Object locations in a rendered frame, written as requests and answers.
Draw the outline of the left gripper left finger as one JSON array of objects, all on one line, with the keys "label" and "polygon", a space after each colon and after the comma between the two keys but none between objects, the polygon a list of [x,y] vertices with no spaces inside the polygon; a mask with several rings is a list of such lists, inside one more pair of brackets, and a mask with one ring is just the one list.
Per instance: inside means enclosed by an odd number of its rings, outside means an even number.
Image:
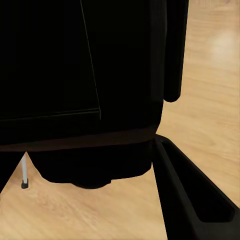
[{"label": "left gripper left finger", "polygon": [[0,193],[27,151],[0,151]]}]

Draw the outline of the digital camera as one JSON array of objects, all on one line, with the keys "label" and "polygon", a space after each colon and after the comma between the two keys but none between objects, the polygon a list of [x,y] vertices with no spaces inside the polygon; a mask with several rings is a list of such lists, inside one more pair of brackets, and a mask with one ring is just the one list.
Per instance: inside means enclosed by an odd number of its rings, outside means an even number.
[{"label": "digital camera", "polygon": [[189,0],[0,0],[0,152],[98,189],[151,169]]}]

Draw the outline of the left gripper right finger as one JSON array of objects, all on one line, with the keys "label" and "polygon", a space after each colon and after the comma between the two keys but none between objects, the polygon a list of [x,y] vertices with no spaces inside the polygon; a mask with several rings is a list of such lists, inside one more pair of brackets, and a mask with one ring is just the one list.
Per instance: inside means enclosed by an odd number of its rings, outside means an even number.
[{"label": "left gripper right finger", "polygon": [[240,240],[240,208],[169,138],[155,134],[152,164],[167,240]]}]

